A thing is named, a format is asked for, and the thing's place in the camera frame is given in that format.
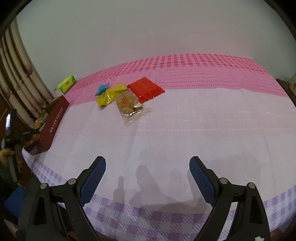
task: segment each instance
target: purple checkered border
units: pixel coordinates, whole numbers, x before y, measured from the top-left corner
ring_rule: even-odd
[[[50,186],[64,184],[67,180],[53,172],[39,161],[39,156],[31,156],[23,151],[23,156],[40,182]],[[296,186],[263,202],[270,231],[278,228],[296,213]],[[151,211],[114,202],[94,195],[84,206],[94,228],[118,241],[126,240],[168,240],[192,241],[207,219],[206,214],[179,214]],[[235,211],[229,212],[219,240],[224,240],[229,232]]]

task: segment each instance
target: white wall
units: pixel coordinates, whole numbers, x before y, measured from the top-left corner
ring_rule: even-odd
[[[17,20],[50,90],[69,75],[172,53],[243,56],[283,80],[296,73],[296,42],[263,0],[33,0]]]

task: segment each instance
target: silver screw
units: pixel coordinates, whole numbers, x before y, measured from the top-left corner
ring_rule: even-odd
[[[222,184],[226,184],[226,183],[228,183],[228,181],[227,181],[227,179],[226,178],[220,178],[220,182],[222,183]]]
[[[76,183],[76,179],[75,179],[75,178],[71,178],[71,179],[68,181],[68,183],[69,183],[70,185],[73,185],[74,183]]]
[[[46,188],[47,187],[47,183],[42,183],[41,185],[40,185],[40,188],[41,189],[44,189],[44,188]]]
[[[255,188],[256,186],[255,186],[254,183],[249,183],[249,187],[250,187],[250,188]]]

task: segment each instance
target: blue object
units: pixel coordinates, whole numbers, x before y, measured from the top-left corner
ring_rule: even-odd
[[[105,85],[100,85],[100,87],[98,88],[98,91],[96,92],[96,96],[102,94],[103,92],[105,92],[107,89],[109,89],[109,85],[110,83],[107,83]]]
[[[79,203],[84,206],[91,201],[106,170],[106,160],[101,158],[81,188]]]
[[[206,203],[212,207],[216,205],[215,189],[194,158],[190,159],[189,169]]]
[[[19,185],[17,189],[11,193],[10,197],[4,202],[4,207],[17,218],[20,215],[21,204],[24,195],[25,191],[23,187]]]

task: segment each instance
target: blue gripper pad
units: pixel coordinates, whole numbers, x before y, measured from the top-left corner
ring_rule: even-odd
[[[212,207],[214,207],[217,202],[216,195],[219,188],[218,183],[216,182],[218,177],[213,171],[211,172],[211,175],[214,174],[214,176],[208,177],[208,171],[211,170],[207,169],[197,156],[194,156],[190,159],[189,169],[198,188],[200,189],[204,200],[206,203],[209,203]]]
[[[88,169],[81,172],[77,178],[78,184],[76,191],[79,198],[79,203],[84,206],[91,201],[91,198],[96,191],[106,170],[105,158],[98,156]]]

